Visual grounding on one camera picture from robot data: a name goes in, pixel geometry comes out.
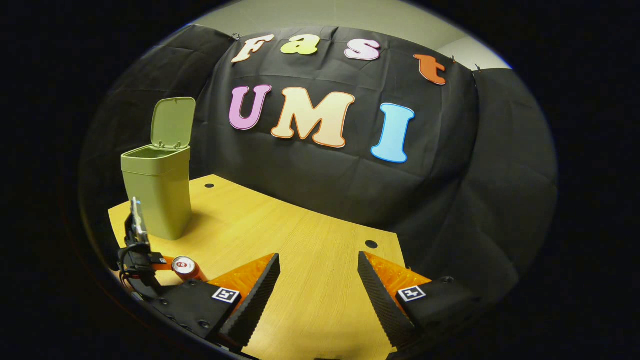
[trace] orange letter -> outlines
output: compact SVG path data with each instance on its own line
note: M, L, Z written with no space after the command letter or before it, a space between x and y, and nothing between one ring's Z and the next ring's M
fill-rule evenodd
M444 65L439 64L436 58L427 55L413 55L414 58L420 60L420 73L425 79L437 85L444 85L447 81L438 76L438 70L444 71Z
M251 38L244 42L244 47L240 50L240 53L231 60L232 63L239 63L240 61L245 61L251 57L249 55L249 51L255 53L260 50L264 42L269 42L273 40L273 35L266 35L264 37L259 38Z
M291 129L291 122L295 119L298 136L302 140L320 123L320 130L312 137L315 143L330 147L344 146L346 141L342 137L342 128L349 105L356 101L353 95L332 92L315 108L311 104L307 89L286 88L282 90L282 95L285 97L284 106L278 125L271 129L273 136L292 138L294 131Z

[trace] trash can lid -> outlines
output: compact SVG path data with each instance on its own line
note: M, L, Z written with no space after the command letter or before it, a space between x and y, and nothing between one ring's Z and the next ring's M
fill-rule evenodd
M151 143L167 149L184 149L191 141L196 101L192 97L162 99L151 120Z

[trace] purple letter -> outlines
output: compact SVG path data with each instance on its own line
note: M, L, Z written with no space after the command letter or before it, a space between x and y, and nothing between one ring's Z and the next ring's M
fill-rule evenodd
M231 126L238 130L249 130L254 127L258 123L258 120L260 120L264 98L270 91L271 85L258 85L253 89L253 92L255 92L253 109L251 110L251 115L249 115L248 118L244 118L240 114L240 109L242 109L242 101L246 93L249 92L249 88L247 86L235 88L232 92L234 97L231 100L231 108L229 108L229 122Z

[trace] wooden table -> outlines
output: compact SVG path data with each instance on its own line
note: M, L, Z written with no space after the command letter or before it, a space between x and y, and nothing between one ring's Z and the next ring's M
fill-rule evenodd
M214 175L189 186L188 228L175 241L150 235L153 251L194 259L209 280L280 254L280 278L244 353L263 360L382 360L395 350L357 264L364 250L404 266L396 234L314 213ZM109 210L121 247L128 214L129 203ZM378 248L367 247L367 240ZM158 272L157 278L163 285L180 283L173 272Z

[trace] yellow letter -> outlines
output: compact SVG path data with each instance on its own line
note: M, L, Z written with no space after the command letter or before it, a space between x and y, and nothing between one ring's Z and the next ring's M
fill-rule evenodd
M318 130L312 137L320 145L343 147L346 143L342 137L344 117L349 105L356 98L344 92L332 92L327 95L315 108L309 99L309 93L304 88L286 88L282 90L284 106L280 114L278 125L271 129L271 134L277 138L292 138L294 131L291 122L295 119L298 136L306 139L311 131L320 123Z
M320 38L315 35L298 35L290 38L289 41L280 49L281 52L285 54L310 55L318 51L316 45L320 42Z
M269 42L273 40L273 35L266 35L259 38L251 38L244 42L244 47L240 50L240 53L231 60L232 63L239 63L240 61L245 61L251 57L249 55L249 51L255 53L260 50L264 42Z

